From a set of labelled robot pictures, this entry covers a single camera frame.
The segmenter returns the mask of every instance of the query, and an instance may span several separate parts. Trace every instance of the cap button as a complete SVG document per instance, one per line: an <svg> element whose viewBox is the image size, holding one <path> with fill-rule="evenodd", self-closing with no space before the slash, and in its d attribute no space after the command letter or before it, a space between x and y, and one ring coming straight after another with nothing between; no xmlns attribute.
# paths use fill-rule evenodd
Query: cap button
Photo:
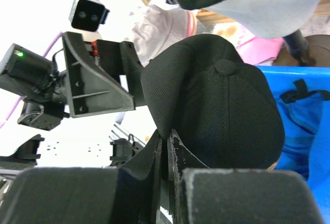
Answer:
<svg viewBox="0 0 330 224"><path fill-rule="evenodd" d="M237 71L235 63L227 59L221 59L214 65L216 71L223 76L231 76Z"/></svg>

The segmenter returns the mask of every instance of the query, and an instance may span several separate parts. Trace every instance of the black baseball cap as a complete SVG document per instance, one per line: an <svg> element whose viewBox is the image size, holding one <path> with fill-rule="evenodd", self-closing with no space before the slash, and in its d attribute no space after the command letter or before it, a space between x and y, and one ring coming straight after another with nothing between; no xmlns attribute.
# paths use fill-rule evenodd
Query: black baseball cap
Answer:
<svg viewBox="0 0 330 224"><path fill-rule="evenodd" d="M145 101L164 141L175 129L210 168L273 165L284 128L267 80L217 35L196 35L167 48L141 75Z"/></svg>

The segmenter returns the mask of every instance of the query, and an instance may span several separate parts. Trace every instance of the cap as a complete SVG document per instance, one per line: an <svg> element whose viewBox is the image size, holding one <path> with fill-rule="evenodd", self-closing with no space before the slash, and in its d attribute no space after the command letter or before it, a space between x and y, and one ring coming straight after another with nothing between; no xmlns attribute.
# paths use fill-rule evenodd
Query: cap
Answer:
<svg viewBox="0 0 330 224"><path fill-rule="evenodd" d="M134 43L143 66L170 45L205 31L194 13L182 8L163 10L156 5L149 5L139 12L137 17L140 18L125 40Z"/></svg>
<svg viewBox="0 0 330 224"><path fill-rule="evenodd" d="M284 128L267 80L217 35L167 48L143 70L145 101L163 140L175 129L211 168L268 168Z"/></svg>

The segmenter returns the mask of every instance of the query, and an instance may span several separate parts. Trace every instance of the white background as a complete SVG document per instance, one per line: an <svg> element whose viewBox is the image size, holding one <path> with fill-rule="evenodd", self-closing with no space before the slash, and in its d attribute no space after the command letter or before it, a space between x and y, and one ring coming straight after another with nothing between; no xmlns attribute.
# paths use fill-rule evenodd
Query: white background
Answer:
<svg viewBox="0 0 330 224"><path fill-rule="evenodd" d="M141 5L140 0L100 0L110 13L107 23L99 29L105 40L122 41L127 30L126 17ZM69 12L73 0L0 0L0 59L12 43L43 54L59 31L69 29ZM48 58L61 49L59 41ZM64 59L59 56L60 70ZM17 96L0 90L0 118L3 120ZM109 134L114 114L65 119L51 132L17 125L22 103L9 122L0 129L0 156L12 154L30 137L40 133L42 144L40 165L101 166L109 162Z"/></svg>

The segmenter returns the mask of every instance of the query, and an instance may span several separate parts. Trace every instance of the wooden edge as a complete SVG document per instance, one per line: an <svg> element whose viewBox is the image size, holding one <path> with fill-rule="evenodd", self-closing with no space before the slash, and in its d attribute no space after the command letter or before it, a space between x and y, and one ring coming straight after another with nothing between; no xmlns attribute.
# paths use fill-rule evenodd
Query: wooden edge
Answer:
<svg viewBox="0 0 330 224"><path fill-rule="evenodd" d="M321 0L313 14L313 16L318 15L328 15L330 14L330 0ZM198 11L196 17L204 24L217 24L217 23L229 23L235 22L235 20L212 12L206 9L201 9Z"/></svg>

